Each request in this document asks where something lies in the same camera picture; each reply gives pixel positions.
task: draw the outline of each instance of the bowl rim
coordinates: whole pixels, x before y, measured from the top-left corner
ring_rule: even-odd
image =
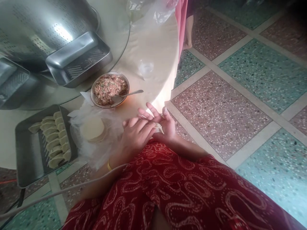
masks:
[[[94,86],[96,85],[96,82],[99,81],[102,77],[104,77],[105,75],[110,75],[110,74],[115,74],[115,75],[118,75],[118,76],[122,77],[122,78],[124,79],[124,81],[125,81],[125,82],[127,83],[127,85],[128,85],[128,93],[129,93],[129,90],[130,90],[129,81],[128,81],[128,79],[125,77],[125,75],[123,75],[122,73],[119,73],[119,72],[108,72],[108,73],[104,73],[103,75],[101,75],[100,77],[98,77],[98,78],[94,81],[94,83],[93,83],[93,85],[92,85],[92,87],[91,87],[91,93],[90,93],[90,94],[91,94],[91,100],[92,100],[92,102],[93,102],[96,106],[98,106],[98,107],[100,107],[100,108],[103,108],[103,109],[115,108],[115,107],[119,106],[120,104],[122,104],[122,103],[125,101],[125,99],[127,98],[127,96],[125,96],[121,102],[114,103],[113,105],[99,105],[99,104],[97,104],[97,102],[96,102],[96,96],[95,96],[95,94],[94,94]]]

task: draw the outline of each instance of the red patterned fabric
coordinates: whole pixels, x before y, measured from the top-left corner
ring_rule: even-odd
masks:
[[[104,198],[76,204],[63,229],[151,229],[155,206],[172,229],[305,229],[213,156],[190,162],[156,141]]]

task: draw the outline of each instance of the bowl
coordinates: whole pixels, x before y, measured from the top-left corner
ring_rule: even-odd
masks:
[[[118,73],[118,72],[109,72],[109,73],[105,73],[104,75],[101,75],[99,78],[97,78],[97,80],[94,82],[94,84],[92,85],[92,88],[91,88],[91,99],[92,99],[92,102],[93,102],[96,106],[98,106],[98,107],[101,107],[101,108],[114,108],[114,107],[119,106],[121,103],[123,103],[124,100],[127,98],[127,96],[126,96],[126,97],[123,97],[121,102],[116,102],[116,103],[114,103],[114,104],[112,104],[112,105],[99,105],[99,104],[97,104],[97,102],[96,102],[96,95],[95,95],[95,93],[94,93],[94,87],[95,87],[97,81],[99,81],[101,78],[103,78],[103,77],[105,77],[105,76],[108,76],[108,75],[112,75],[112,74],[115,74],[115,75],[117,75],[117,76],[120,76],[122,79],[124,79],[124,81],[126,82],[126,84],[127,84],[127,86],[128,86],[127,94],[129,93],[129,90],[130,90],[129,82],[128,82],[128,79],[127,79],[123,74]]]

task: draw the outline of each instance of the metal tray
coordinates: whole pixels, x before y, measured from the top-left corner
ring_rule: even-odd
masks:
[[[65,165],[65,162],[58,168],[51,169],[47,166],[49,157],[45,149],[46,140],[43,132],[40,130],[36,134],[31,133],[28,128],[36,122],[40,122],[46,116],[52,116],[55,112],[61,111],[68,142],[71,149],[71,159],[73,161],[78,157],[77,147],[71,137],[68,110],[59,106],[52,105],[39,113],[20,122],[15,128],[16,137],[16,161],[17,161],[17,182],[20,188],[25,188],[35,181],[57,170]]]
[[[110,47],[94,32],[86,32],[46,58],[60,86],[76,88],[113,60]]]

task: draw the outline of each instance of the hand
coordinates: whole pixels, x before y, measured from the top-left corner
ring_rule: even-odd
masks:
[[[164,143],[166,145],[170,144],[176,137],[175,130],[175,121],[172,116],[169,114],[166,107],[163,107],[162,113],[163,117],[158,113],[156,108],[152,106],[149,102],[146,103],[147,108],[153,113],[154,117],[150,115],[145,110],[139,108],[138,109],[138,117],[142,119],[146,119],[151,122],[157,122],[162,126],[163,133],[155,133],[153,134],[153,138],[157,141]]]
[[[112,169],[129,163],[139,154],[155,132],[155,124],[140,118],[131,118],[122,123],[124,132],[116,153],[109,160]]]

